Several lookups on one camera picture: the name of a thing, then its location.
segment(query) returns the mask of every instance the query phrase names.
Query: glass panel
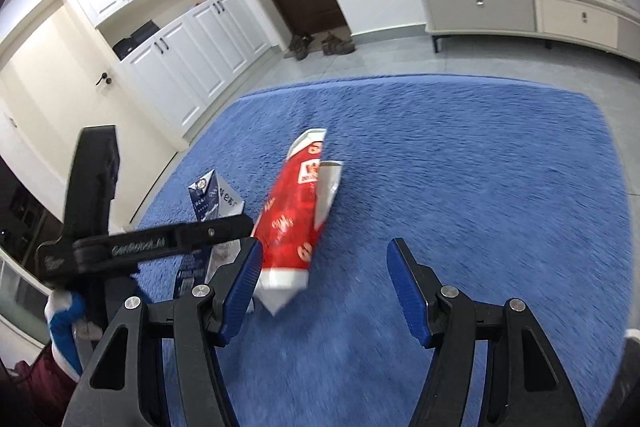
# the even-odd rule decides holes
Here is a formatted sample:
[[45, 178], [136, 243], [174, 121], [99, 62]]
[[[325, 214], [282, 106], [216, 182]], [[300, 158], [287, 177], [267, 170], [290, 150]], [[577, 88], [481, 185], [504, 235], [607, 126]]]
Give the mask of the glass panel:
[[46, 344], [49, 330], [44, 318], [47, 296], [20, 277], [7, 263], [0, 279], [0, 314], [19, 330]]

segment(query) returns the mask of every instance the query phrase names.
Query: black door handle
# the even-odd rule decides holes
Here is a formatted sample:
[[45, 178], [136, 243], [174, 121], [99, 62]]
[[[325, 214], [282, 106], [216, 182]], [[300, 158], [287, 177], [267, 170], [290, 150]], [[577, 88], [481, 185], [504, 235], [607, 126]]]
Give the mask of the black door handle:
[[109, 74], [105, 71], [100, 75], [100, 79], [95, 83], [95, 85], [97, 86], [98, 84], [101, 83], [101, 81], [105, 81], [107, 84], [111, 84], [111, 79], [109, 78]]

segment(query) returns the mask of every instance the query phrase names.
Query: blue rug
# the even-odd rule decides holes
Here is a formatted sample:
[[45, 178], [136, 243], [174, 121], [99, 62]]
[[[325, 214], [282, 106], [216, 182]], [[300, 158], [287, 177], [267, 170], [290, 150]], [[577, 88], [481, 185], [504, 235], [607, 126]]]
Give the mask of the blue rug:
[[[310, 271], [276, 317], [249, 315], [218, 350], [241, 427], [406, 427], [431, 359], [409, 334], [386, 244], [472, 299], [522, 298], [595, 419], [622, 352], [630, 224], [607, 125], [587, 97], [516, 80], [415, 75], [315, 82], [231, 105], [180, 163], [141, 227], [193, 221], [187, 185], [219, 169], [258, 215], [292, 141], [326, 127], [345, 162]], [[168, 299], [179, 259], [142, 266]], [[486, 346], [477, 343], [464, 425], [475, 426]], [[168, 388], [183, 425], [175, 367]]]

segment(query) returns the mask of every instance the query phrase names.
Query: maroon sleeve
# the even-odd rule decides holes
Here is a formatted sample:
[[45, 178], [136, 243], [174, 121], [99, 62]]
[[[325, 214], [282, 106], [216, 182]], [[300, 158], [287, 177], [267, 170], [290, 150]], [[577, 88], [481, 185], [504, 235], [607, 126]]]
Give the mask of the maroon sleeve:
[[50, 427], [60, 427], [76, 383], [53, 359], [51, 344], [47, 344], [29, 366], [18, 362], [14, 371], [20, 375], [16, 387], [32, 404], [33, 412]]

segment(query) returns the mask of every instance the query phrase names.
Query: metal bolt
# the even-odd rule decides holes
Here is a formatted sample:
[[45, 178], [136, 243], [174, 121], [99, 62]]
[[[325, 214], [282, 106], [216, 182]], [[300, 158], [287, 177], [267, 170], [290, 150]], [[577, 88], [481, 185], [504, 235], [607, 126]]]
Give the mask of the metal bolt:
[[454, 297], [457, 297], [460, 294], [460, 291], [455, 286], [447, 284], [446, 286], [440, 288], [440, 293], [442, 293], [443, 296], [452, 299]]
[[191, 290], [191, 295], [193, 295], [194, 297], [206, 297], [207, 295], [209, 295], [210, 291], [211, 288], [209, 288], [208, 285], [198, 284], [197, 286], [193, 287], [193, 290]]
[[509, 301], [509, 308], [515, 312], [523, 312], [527, 308], [527, 305], [520, 299], [511, 299]]
[[127, 310], [135, 310], [138, 306], [140, 306], [140, 297], [136, 297], [135, 295], [124, 301], [124, 307]]

